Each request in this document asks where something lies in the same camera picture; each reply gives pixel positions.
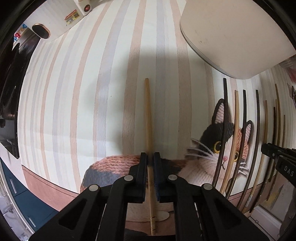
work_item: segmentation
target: cat illustration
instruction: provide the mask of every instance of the cat illustration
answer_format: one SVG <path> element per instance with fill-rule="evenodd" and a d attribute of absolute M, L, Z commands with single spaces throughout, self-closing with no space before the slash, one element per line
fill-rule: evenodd
<path fill-rule="evenodd" d="M 220 152 L 220 145 L 222 139 L 222 126 L 223 126 L 223 114 L 224 114 L 224 100 L 220 99 L 215 107 L 214 114 L 212 116 L 212 123 L 203 132 L 200 140 L 192 138 L 193 146 L 187 148 L 184 160 L 167 160 L 163 159 L 163 162 L 170 169 L 170 173 L 174 173 L 180 177 L 186 179 L 189 183 L 201 186 L 204 183 L 212 183 L 214 173 L 217 166 L 218 156 Z M 230 149 L 232 145 L 234 124 L 228 122 L 226 129 L 226 145 L 221 165 L 221 171 L 216 188 L 219 190 L 222 185 L 222 181 L 226 172 Z M 251 120 L 247 122 L 246 136 L 244 140 L 244 150 L 242 155 L 242 161 L 239 168 L 240 175 L 246 175 L 244 171 L 248 171 L 245 168 L 246 159 L 249 151 L 250 136 L 253 130 L 253 123 Z M 236 161 L 238 158 L 238 152 L 241 142 L 241 129 L 238 134 L 238 141 L 236 144 L 235 160 L 231 170 L 231 176 L 233 175 Z M 129 172 L 129 168 L 139 163 L 140 156 L 127 155 L 127 156 L 109 156 L 103 158 L 100 161 L 92 164 L 85 172 L 80 192 L 91 184 L 97 184 L 101 187 L 113 184 L 118 178 L 125 176 Z M 158 211 L 172 211 L 172 204 L 159 204 L 157 205 Z M 130 221 L 149 221 L 149 206 L 147 201 L 143 204 L 129 204 L 127 220 Z"/>

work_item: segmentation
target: striped surface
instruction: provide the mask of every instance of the striped surface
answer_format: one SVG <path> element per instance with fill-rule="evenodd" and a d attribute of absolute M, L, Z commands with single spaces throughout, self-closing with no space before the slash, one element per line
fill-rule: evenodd
<path fill-rule="evenodd" d="M 185 4 L 185 0 L 105 1 L 63 36 L 50 43 L 40 41 L 20 97 L 22 164 L 79 192 L 84 172 L 97 160 L 145 151 L 145 78 L 151 82 L 155 151 L 165 158 L 183 158 L 190 137 L 200 138 L 210 123 L 215 104 L 223 97 L 224 77 L 184 40 L 179 19 Z M 247 119 L 256 123 L 258 89 L 261 110 L 264 99 L 268 101 L 272 126 L 277 83 L 287 121 L 286 147 L 295 147 L 296 110 L 288 95 L 287 73 L 275 66 L 251 80 L 226 78 L 232 114 L 234 90 L 239 91 L 240 127 L 243 89 Z M 268 142 L 271 136 L 269 128 Z M 257 159 L 250 186 L 260 155 Z M 237 179 L 233 194 L 242 191 L 244 178 Z"/>

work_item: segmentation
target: pink inner ear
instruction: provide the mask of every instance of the pink inner ear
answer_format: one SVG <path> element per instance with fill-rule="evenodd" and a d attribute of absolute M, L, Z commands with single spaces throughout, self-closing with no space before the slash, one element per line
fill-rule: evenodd
<path fill-rule="evenodd" d="M 219 109 L 217 111 L 217 114 L 216 114 L 215 124 L 222 123 L 223 117 L 224 117 L 224 104 L 221 103 L 221 105 L 219 106 Z"/>
<path fill-rule="evenodd" d="M 244 139 L 245 143 L 248 143 L 249 141 L 249 137 L 250 137 L 250 133 L 251 133 L 251 124 L 248 124 L 246 127 L 246 137 Z"/>

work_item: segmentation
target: blue cabinet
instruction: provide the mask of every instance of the blue cabinet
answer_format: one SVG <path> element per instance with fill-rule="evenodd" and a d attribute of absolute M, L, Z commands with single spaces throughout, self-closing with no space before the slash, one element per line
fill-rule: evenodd
<path fill-rule="evenodd" d="M 37 231 L 46 224 L 58 211 L 47 205 L 31 193 L 8 169 L 1 160 L 5 179 L 15 199 L 16 205 L 23 214 L 24 218 Z"/>

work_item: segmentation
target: drawer handle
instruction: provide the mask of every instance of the drawer handle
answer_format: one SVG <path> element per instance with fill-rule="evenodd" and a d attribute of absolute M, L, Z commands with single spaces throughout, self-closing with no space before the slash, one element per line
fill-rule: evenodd
<path fill-rule="evenodd" d="M 17 190 L 15 189 L 15 185 L 13 184 L 13 181 L 11 179 L 9 179 L 9 180 L 10 180 L 11 186 L 14 190 L 14 193 L 17 194 Z"/>
<path fill-rule="evenodd" d="M 34 222 L 32 221 L 32 219 L 29 218 L 29 220 L 31 221 L 31 223 L 33 224 L 33 226 L 36 228 L 36 225 L 34 224 Z"/>

